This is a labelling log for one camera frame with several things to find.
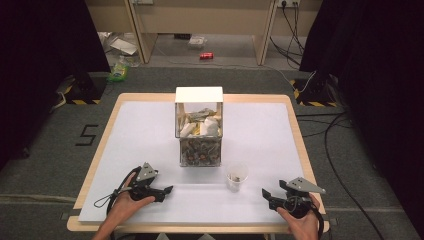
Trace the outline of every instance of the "black cable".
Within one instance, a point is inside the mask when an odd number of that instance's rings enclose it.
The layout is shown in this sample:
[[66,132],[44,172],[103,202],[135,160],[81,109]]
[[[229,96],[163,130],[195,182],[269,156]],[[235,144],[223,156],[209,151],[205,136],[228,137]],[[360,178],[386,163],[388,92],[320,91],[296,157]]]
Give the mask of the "black cable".
[[[115,203],[115,200],[118,197],[118,195],[120,194],[120,191],[121,191],[122,187],[124,186],[125,182],[127,181],[127,179],[131,176],[131,174],[133,174],[134,172],[135,173],[140,172],[140,170],[141,170],[141,166],[136,167],[133,170],[131,170],[131,172],[129,172],[127,174],[127,176],[124,178],[124,180],[119,185],[119,187],[113,191],[113,193],[110,195],[109,204],[108,204],[107,209],[106,209],[106,215],[108,215],[109,212],[110,212],[110,210],[112,209],[112,206]],[[110,236],[109,237],[110,237],[111,240],[115,240],[115,233],[114,233],[114,231],[112,231],[110,233]]]
[[298,114],[296,115],[296,117],[317,117],[317,116],[336,116],[339,114],[342,114],[344,112],[341,113],[316,113],[316,114]]
[[287,50],[286,49],[284,49],[284,48],[282,48],[282,47],[280,47],[280,46],[278,46],[275,42],[274,42],[274,40],[272,39],[272,37],[269,37],[269,39],[271,40],[271,42],[272,42],[272,44],[275,46],[275,48],[278,50],[278,52],[279,53],[281,53],[281,54],[291,54],[291,55],[296,55],[296,56],[299,56],[299,57],[302,57],[303,55],[302,54],[300,54],[300,53],[295,53],[295,52],[287,52]]
[[124,239],[126,239],[128,237],[134,237],[136,235],[137,235],[136,233],[128,233],[128,234],[125,234],[123,236],[118,237],[116,240],[124,240]]
[[[343,125],[340,125],[340,124],[339,124],[340,122],[343,122],[343,121],[346,121],[346,120],[347,120],[347,119],[340,120],[340,121],[338,121],[337,123],[333,124],[333,126],[334,126],[334,125],[337,125],[337,126],[339,126],[339,127],[352,128],[352,127],[343,126]],[[298,120],[298,121],[311,121],[311,122],[317,122],[317,123],[331,124],[331,123],[327,123],[327,122],[320,122],[320,121],[315,121],[315,120]],[[327,131],[327,130],[324,130],[324,131],[321,131],[321,132],[317,132],[317,133],[312,133],[312,134],[309,134],[309,135],[302,135],[302,137],[303,137],[303,138],[307,138],[307,137],[312,137],[312,136],[320,135],[320,134],[325,133],[325,131]]]
[[[297,10],[296,10],[296,8],[295,8],[295,28],[294,28],[294,30],[293,30],[293,27],[291,26],[291,23],[290,23],[290,21],[289,21],[289,19],[288,19],[288,17],[287,17],[287,15],[286,15],[286,12],[285,12],[285,8],[286,8],[286,1],[283,1],[282,2],[282,10],[283,10],[283,15],[284,15],[284,18],[286,19],[286,21],[287,21],[287,24],[289,25],[289,28],[290,28],[290,31],[291,31],[291,33],[292,33],[292,38],[290,39],[290,43],[289,43],[289,46],[288,46],[288,48],[287,48],[287,50],[286,50],[286,52],[287,53],[289,53],[290,52],[290,47],[291,47],[291,44],[292,44],[292,42],[293,42],[293,40],[298,44],[298,47],[299,47],[299,50],[301,49],[301,48],[303,48],[303,46],[302,46],[302,44],[300,43],[300,41],[299,41],[299,38],[298,38],[298,36],[297,36],[297,18],[298,18],[298,12],[297,12]],[[289,59],[289,58],[287,58],[287,64],[291,67],[291,68],[293,68],[293,69],[298,69],[298,68],[296,68],[296,67],[293,67],[291,64],[290,64],[290,62],[289,62],[289,60],[291,60],[291,59]]]
[[289,54],[294,54],[294,55],[298,55],[298,56],[301,56],[301,55],[296,54],[296,53],[287,52],[287,50],[285,50],[285,49],[283,49],[283,48],[279,47],[277,44],[275,44],[275,42],[272,40],[272,38],[271,38],[271,37],[270,37],[270,40],[271,40],[272,44],[274,45],[274,47],[277,49],[277,51],[278,51],[281,55],[283,55],[283,56],[284,56],[284,57],[286,57],[288,60],[290,60],[290,61],[292,61],[292,62],[294,62],[295,64],[297,64],[297,65],[299,65],[299,66],[300,66],[300,63],[299,63],[298,61],[296,61],[294,58],[292,58]]
[[318,219],[318,239],[321,239],[322,233],[324,232],[324,218],[322,217],[321,213],[318,211],[317,206],[312,203],[311,206],[312,212],[315,214],[315,216]]
[[328,229],[328,239],[332,240],[333,239],[333,232],[331,231],[331,227]]
[[296,39],[297,39],[296,42],[298,44],[299,51],[300,51],[301,54],[303,54],[303,51],[305,50],[305,48],[302,46],[302,43],[300,43],[299,34],[297,33],[297,26],[298,26],[298,22],[299,22],[299,13],[300,13],[299,4],[297,2],[294,2],[293,4],[294,4],[294,15],[295,15],[295,17],[294,17],[294,29],[295,29],[294,32],[295,32],[295,36],[296,36]]
[[350,193],[350,191],[347,189],[346,185],[343,183],[342,179],[340,178],[339,174],[337,173],[336,168],[333,165],[333,161],[330,157],[329,151],[328,151],[328,131],[331,129],[331,127],[334,126],[334,123],[337,121],[337,119],[341,116],[343,116],[345,113],[341,113],[339,114],[337,117],[335,117],[333,119],[333,121],[330,123],[330,125],[328,126],[328,128],[325,131],[325,137],[324,137],[324,145],[325,145],[325,153],[327,155],[327,159],[330,163],[330,166],[337,178],[337,180],[339,181],[340,185],[343,187],[343,189],[346,191],[346,193],[349,195],[349,197],[355,202],[356,206],[358,206],[358,208],[361,210],[361,212],[364,214],[364,216],[368,219],[368,221],[371,223],[371,225],[373,226],[374,230],[377,232],[378,236],[380,237],[381,240],[384,240],[383,235],[381,234],[380,230],[378,230],[377,226],[374,224],[374,222],[372,221],[372,219],[368,216],[367,212],[364,210],[364,208],[361,206],[361,204],[353,197],[353,195]]
[[[344,122],[347,121],[349,119],[343,119],[338,121],[337,123],[335,123],[334,125],[337,125],[339,127],[343,127],[343,128],[352,128],[351,126],[345,126],[345,125],[341,125],[339,124],[340,122]],[[314,123],[323,123],[323,124],[330,124],[329,122],[324,122],[324,121],[318,121],[318,120],[312,120],[312,119],[299,119],[297,120],[298,122],[314,122]]]

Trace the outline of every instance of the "yellow and black hazard tape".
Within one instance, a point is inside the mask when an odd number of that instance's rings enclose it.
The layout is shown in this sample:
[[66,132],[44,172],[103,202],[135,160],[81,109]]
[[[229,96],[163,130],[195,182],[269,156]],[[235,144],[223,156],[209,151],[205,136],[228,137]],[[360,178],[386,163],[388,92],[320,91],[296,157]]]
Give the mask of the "yellow and black hazard tape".
[[334,102],[334,97],[330,91],[325,91],[320,94],[311,94],[308,91],[302,91],[302,89],[298,89],[296,86],[296,80],[290,81],[293,86],[293,94],[296,99],[296,103],[302,106],[313,106],[313,107],[336,107],[336,103]]
[[81,99],[81,96],[78,96],[74,91],[72,91],[72,87],[74,81],[66,88],[65,90],[65,98],[67,104],[76,104],[76,105],[87,105],[87,104],[99,104],[100,99],[98,96],[93,96],[90,98],[90,96],[84,96],[84,99]]

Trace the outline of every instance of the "red can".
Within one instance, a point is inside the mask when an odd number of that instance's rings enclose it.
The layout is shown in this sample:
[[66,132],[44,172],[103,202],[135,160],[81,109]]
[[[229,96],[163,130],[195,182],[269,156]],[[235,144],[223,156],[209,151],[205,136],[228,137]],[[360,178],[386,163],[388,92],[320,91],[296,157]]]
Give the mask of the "red can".
[[212,52],[207,52],[207,53],[201,53],[200,54],[200,60],[203,59],[212,59],[213,58],[213,53]]

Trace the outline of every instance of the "clear plastic cup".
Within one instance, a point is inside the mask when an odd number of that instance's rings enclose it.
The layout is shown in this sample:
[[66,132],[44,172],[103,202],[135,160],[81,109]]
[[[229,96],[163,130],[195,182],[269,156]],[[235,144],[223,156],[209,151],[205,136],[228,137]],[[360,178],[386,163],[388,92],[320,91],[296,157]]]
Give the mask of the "clear plastic cup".
[[231,192],[240,191],[241,186],[249,175],[249,168],[243,162],[232,162],[225,169],[225,178]]

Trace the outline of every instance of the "gray floor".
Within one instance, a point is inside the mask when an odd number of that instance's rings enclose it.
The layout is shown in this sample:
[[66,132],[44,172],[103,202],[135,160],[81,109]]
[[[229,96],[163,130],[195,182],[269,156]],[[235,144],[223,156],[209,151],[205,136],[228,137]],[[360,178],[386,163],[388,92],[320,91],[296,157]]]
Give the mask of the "gray floor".
[[[0,239],[90,239],[92,233],[68,231],[66,215],[79,193],[118,95],[172,92],[176,86],[212,83],[222,85],[225,93],[288,95],[298,115],[317,183],[328,193],[323,195],[323,202],[332,223],[332,238],[378,239],[370,222],[338,182],[327,159],[323,131],[335,116],[301,116],[340,113],[348,110],[348,106],[297,105],[284,76],[293,79],[305,74],[292,69],[273,46],[269,47],[266,67],[258,67],[250,37],[201,36],[208,40],[206,46],[193,50],[187,48],[186,41],[161,35],[151,62],[132,68],[126,81],[108,85],[99,105],[64,105],[49,116],[30,146],[30,157],[10,161],[0,172]],[[275,37],[274,40],[287,48],[290,39]],[[198,54],[203,51],[214,52],[215,58],[200,61]],[[108,54],[111,65],[117,58],[113,51]],[[284,76],[275,69],[285,70]],[[328,132],[328,150],[347,189],[384,239],[419,239],[396,196],[374,169],[354,121],[349,115],[342,120]],[[80,137],[87,124],[97,125],[87,132],[96,138],[91,146],[76,146],[87,142]],[[292,239],[288,235],[276,237]],[[330,239],[329,233],[323,239]]]

